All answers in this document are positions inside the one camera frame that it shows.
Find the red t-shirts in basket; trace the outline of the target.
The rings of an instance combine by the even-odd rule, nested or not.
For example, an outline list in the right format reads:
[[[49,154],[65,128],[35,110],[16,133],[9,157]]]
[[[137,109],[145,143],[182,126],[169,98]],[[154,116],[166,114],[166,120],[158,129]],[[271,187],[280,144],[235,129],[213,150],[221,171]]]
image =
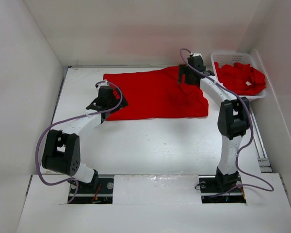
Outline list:
[[[266,88],[265,75],[250,64],[214,65],[219,82],[239,96],[254,96]]]

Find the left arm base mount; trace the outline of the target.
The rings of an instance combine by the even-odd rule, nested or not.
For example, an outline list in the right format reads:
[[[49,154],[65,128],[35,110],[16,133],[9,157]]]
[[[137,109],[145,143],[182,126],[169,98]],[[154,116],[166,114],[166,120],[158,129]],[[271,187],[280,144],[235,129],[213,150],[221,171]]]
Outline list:
[[[69,204],[112,204],[114,175],[99,175],[97,184],[92,187],[90,184],[79,182],[76,191],[76,182],[68,181],[70,184],[68,192]]]

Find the white plastic basket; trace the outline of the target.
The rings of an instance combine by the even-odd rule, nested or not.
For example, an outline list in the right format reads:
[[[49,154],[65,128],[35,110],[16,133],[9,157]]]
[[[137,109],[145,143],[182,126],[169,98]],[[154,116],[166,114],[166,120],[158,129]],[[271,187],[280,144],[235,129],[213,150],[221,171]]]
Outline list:
[[[227,89],[250,101],[266,96],[266,78],[247,53],[218,51],[210,56],[216,79]]]

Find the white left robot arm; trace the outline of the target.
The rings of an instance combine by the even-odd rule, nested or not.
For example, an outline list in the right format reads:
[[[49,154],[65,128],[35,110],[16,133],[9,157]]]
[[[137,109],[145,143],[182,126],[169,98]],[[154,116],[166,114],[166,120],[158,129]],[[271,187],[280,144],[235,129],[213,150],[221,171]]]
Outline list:
[[[128,106],[115,84],[100,81],[96,88],[98,97],[86,107],[84,114],[56,122],[42,134],[46,136],[42,167],[73,178],[90,193],[98,188],[98,172],[81,162],[81,139],[111,114]]]

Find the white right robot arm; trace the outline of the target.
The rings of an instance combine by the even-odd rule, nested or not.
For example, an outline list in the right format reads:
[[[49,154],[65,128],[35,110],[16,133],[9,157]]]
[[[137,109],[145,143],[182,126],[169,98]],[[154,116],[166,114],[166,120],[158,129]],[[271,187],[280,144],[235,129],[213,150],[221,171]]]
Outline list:
[[[179,66],[178,82],[196,85],[219,106],[217,127],[222,136],[222,149],[213,183],[218,191],[226,191],[239,180],[241,142],[246,131],[252,129],[249,100],[223,87],[212,72],[206,71],[200,53],[189,52],[187,59],[183,54],[180,56],[185,64]]]

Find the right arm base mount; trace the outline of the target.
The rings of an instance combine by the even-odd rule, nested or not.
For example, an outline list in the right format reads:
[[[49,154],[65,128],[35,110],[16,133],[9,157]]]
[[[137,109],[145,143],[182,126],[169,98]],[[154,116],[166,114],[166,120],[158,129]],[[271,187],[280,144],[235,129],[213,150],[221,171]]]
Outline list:
[[[219,179],[214,175],[199,176],[198,184],[195,189],[200,191],[201,201],[203,204],[216,203],[242,203],[246,204],[246,197],[241,184],[241,178],[238,176],[236,180],[226,184],[220,184]]]

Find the red t-shirt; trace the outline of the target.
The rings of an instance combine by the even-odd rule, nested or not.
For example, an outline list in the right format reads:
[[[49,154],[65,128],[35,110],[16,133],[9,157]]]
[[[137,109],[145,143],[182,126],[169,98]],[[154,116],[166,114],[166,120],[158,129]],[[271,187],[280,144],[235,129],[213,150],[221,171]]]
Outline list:
[[[209,103],[199,87],[178,83],[179,67],[148,72],[104,74],[117,85],[128,105],[109,121],[150,118],[199,118],[209,114]]]

